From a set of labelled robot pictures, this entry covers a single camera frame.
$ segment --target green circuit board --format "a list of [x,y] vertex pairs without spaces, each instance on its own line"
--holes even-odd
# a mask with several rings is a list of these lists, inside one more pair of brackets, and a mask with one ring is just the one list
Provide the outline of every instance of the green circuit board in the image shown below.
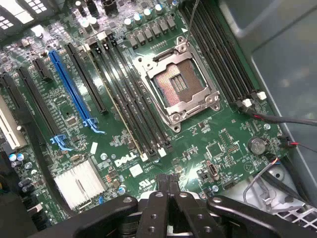
[[[150,9],[155,5],[155,3],[151,1],[145,2]],[[115,26],[111,28],[111,31],[115,39],[117,39],[117,48],[131,65],[138,56],[154,56],[174,47],[177,37],[186,37],[188,34],[186,30],[188,29],[188,25],[183,15],[178,10],[170,9],[165,2],[161,2],[164,10],[163,16],[153,15],[152,21],[163,19],[163,17],[172,17],[176,28],[169,30],[160,37],[154,37],[151,42],[146,41],[146,44],[142,46],[139,45],[137,49],[133,50],[127,38],[132,31],[125,29],[122,19],[132,15],[134,12],[142,13],[143,9],[140,3],[131,2],[130,0],[124,1],[124,4],[124,6],[118,7],[119,14],[121,14],[120,17],[117,15],[113,16],[111,20],[103,20],[102,27],[108,28],[110,23],[115,24]],[[271,124],[270,129],[264,128],[264,122],[241,114],[235,107],[228,104],[219,89],[219,85],[213,80],[216,88],[220,90],[220,110],[216,112],[211,109],[206,109],[190,117],[182,122],[182,128],[179,133],[171,130],[162,122],[158,114],[155,113],[154,116],[161,130],[168,138],[171,147],[166,149],[165,156],[160,157],[156,154],[152,157],[149,156],[147,161],[143,161],[139,151],[136,148],[131,149],[129,147],[131,136],[122,120],[118,117],[118,113],[103,84],[103,79],[100,78],[100,74],[96,71],[91,58],[87,56],[86,52],[82,51],[82,45],[86,43],[87,38],[91,37],[93,33],[88,35],[84,32],[79,25],[78,15],[76,16],[74,13],[69,12],[69,9],[71,9],[71,4],[65,6],[65,12],[63,14],[59,14],[43,23],[43,28],[51,33],[50,41],[36,38],[31,30],[27,30],[23,35],[18,36],[13,43],[4,46],[0,53],[2,58],[3,56],[7,58],[7,62],[1,65],[2,71],[8,72],[13,78],[47,142],[46,146],[42,147],[44,154],[44,158],[42,159],[45,159],[49,164],[52,176],[56,177],[61,175],[81,162],[91,160],[106,186],[104,193],[91,199],[91,202],[81,210],[76,209],[76,212],[85,211],[97,206],[100,203],[101,196],[104,198],[104,201],[118,196],[119,185],[125,185],[125,192],[131,196],[140,197],[143,192],[155,189],[155,175],[162,173],[179,174],[181,189],[196,192],[200,195],[201,199],[206,199],[206,191],[211,191],[214,185],[217,185],[219,188],[217,193],[221,193],[224,189],[229,189],[231,185],[235,185],[250,175],[260,171],[268,163],[264,155],[255,156],[249,152],[247,144],[252,137],[264,138],[268,141],[267,150],[276,156],[282,157],[287,153],[287,151],[279,148],[280,142],[277,137],[282,134],[279,126]],[[232,38],[237,55],[247,71],[248,76],[251,78],[252,83],[256,88],[259,88],[256,78],[247,65],[238,45],[235,43],[229,27],[226,25],[216,4],[212,4],[212,9],[226,30],[226,34]],[[23,49],[16,47],[16,44],[18,44],[22,38],[27,39],[31,46]],[[81,47],[81,51],[79,50],[80,56],[108,109],[107,114],[101,115],[98,112],[74,64],[66,53],[64,45],[70,42],[77,47]],[[205,65],[207,65],[195,38],[192,37],[190,43],[198,51]],[[105,134],[94,133],[90,128],[83,125],[79,112],[76,110],[72,98],[66,91],[50,58],[48,56],[40,56],[45,50],[56,50],[61,56],[90,114],[97,119],[98,128],[101,131],[105,131]],[[113,50],[111,44],[110,50],[118,57],[117,52]],[[44,61],[45,66],[52,72],[52,82],[46,83],[41,81],[38,73],[32,66],[31,60],[38,57]],[[72,151],[61,151],[58,146],[50,143],[51,136],[47,126],[39,114],[30,93],[15,71],[19,66],[24,66],[29,70],[58,128],[68,138],[67,146],[72,148]],[[208,67],[207,70],[213,79],[212,71]],[[123,81],[120,80],[119,83],[123,88]],[[8,93],[4,89],[1,89],[0,93],[8,107],[14,110],[14,104]],[[257,111],[272,114],[272,110],[266,100],[254,100],[253,103]],[[145,110],[143,111],[145,116],[149,118],[147,112]],[[137,140],[147,140],[147,138],[140,138],[139,135],[136,136],[136,138]],[[28,158],[25,159],[23,163],[31,162],[32,168],[25,169],[21,166],[16,170],[21,179],[30,178],[32,180],[35,186],[35,190],[32,194],[37,196],[47,211],[51,223],[57,224],[65,220],[67,215],[48,193],[46,185],[43,182],[42,174],[37,167],[32,148],[28,146],[24,147],[18,150],[18,153],[28,154]],[[70,158],[76,155],[79,155],[80,159],[76,160],[76,162],[71,161]],[[199,176],[198,171],[204,172],[207,170],[207,164],[209,162],[216,165],[219,174],[218,180],[211,177],[203,179]],[[136,176],[133,176],[130,168],[136,165],[140,165],[142,169],[137,172]]]

